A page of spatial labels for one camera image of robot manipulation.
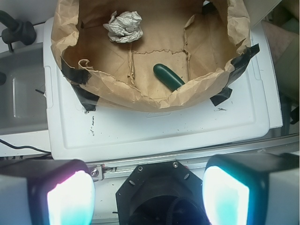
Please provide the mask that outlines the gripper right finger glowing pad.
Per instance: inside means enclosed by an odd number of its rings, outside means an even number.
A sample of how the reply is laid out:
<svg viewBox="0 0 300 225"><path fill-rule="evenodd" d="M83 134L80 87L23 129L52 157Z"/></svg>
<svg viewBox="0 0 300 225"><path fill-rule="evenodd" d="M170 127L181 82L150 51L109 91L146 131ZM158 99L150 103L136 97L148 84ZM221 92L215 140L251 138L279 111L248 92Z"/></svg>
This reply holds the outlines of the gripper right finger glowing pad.
<svg viewBox="0 0 300 225"><path fill-rule="evenodd" d="M298 225L300 157L291 153L212 156L202 185L213 225Z"/></svg>

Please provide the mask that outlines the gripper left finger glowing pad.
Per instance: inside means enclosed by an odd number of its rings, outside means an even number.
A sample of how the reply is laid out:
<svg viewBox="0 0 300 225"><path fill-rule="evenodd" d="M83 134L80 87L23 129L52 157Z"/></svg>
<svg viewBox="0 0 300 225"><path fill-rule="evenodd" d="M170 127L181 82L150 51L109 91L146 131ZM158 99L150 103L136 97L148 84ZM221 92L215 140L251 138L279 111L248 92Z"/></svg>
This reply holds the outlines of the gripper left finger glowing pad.
<svg viewBox="0 0 300 225"><path fill-rule="evenodd" d="M94 205L95 185L81 160L0 163L2 225L89 225Z"/></svg>

